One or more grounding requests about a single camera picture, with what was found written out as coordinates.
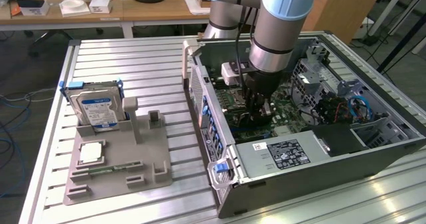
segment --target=white box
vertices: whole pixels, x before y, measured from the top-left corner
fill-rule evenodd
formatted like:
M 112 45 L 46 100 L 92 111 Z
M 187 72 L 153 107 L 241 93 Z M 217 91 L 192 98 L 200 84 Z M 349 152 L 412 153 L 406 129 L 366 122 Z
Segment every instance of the white box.
M 360 29 L 353 36 L 353 39 L 362 39 L 366 36 L 368 31 L 372 29 L 373 25 L 374 25 L 374 21 L 370 20 L 369 18 L 365 18 L 360 26 Z
M 92 0 L 88 5 L 92 13 L 110 13 L 114 7 L 112 0 Z
M 19 8 L 24 16 L 47 15 L 50 3 L 47 0 L 18 0 Z
M 62 12 L 62 16 L 66 17 L 74 17 L 74 16 L 79 16 L 79 15 L 86 15 L 86 14 L 91 14 L 91 10 L 87 4 L 84 4 L 82 7 L 79 8 L 66 8 L 63 6 L 63 4 L 59 4 L 60 7 L 60 12 Z

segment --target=hard drive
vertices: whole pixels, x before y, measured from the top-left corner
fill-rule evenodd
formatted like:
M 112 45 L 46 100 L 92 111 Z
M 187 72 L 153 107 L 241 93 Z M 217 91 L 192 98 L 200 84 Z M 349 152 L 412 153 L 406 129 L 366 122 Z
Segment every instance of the hard drive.
M 123 110 L 123 82 L 71 82 L 62 89 L 82 126 L 92 125 L 96 132 L 119 129 L 119 121 L 128 119 Z

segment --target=circuit board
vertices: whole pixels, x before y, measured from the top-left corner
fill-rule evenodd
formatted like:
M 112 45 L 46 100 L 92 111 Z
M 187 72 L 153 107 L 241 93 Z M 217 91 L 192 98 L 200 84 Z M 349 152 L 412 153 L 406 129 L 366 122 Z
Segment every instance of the circuit board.
M 307 126 L 299 108 L 288 99 L 287 90 L 288 86 L 284 84 L 272 96 L 271 101 L 276 107 L 272 122 L 265 126 L 253 128 L 240 127 L 241 116 L 249 114 L 243 97 L 243 89 L 236 87 L 216 90 L 232 135 L 237 143 L 299 133 Z

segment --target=white cable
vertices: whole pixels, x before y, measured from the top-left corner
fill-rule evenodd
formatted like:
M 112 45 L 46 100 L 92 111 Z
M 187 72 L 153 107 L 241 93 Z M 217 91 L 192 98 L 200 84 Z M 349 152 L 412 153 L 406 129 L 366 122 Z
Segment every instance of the white cable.
M 22 100 L 27 100 L 30 102 L 30 97 L 35 96 L 38 93 L 52 91 L 52 90 L 56 90 L 56 88 L 40 89 L 40 90 L 38 90 L 35 92 L 28 93 L 23 98 L 8 99 L 8 98 L 6 98 L 4 95 L 0 95 L 0 98 L 3 98 L 8 102 L 16 102 L 16 101 L 22 101 Z M 48 101 L 48 100 L 52 100 L 52 99 L 54 99 L 54 97 L 52 98 L 47 98 L 47 99 L 40 99 L 40 100 L 31 100 L 31 101 L 32 102 L 44 102 L 44 101 Z

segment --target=metal table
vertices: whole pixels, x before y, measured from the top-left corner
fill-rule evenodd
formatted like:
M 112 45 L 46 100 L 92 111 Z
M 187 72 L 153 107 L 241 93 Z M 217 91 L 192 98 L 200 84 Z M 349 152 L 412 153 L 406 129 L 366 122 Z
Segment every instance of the metal table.
M 332 43 L 426 124 L 425 112 L 358 55 L 328 35 Z M 40 153 L 34 170 L 20 223 L 426 223 L 426 149 L 398 160 L 378 175 L 301 198 L 220 220 L 201 161 L 181 85 L 183 41 L 195 36 L 87 40 L 71 44 L 60 80 L 124 80 L 127 97 L 139 98 L 137 114 L 165 114 L 173 184 L 88 203 L 64 206 L 63 197 L 76 116 L 55 94 Z M 332 68 L 350 76 L 336 57 Z

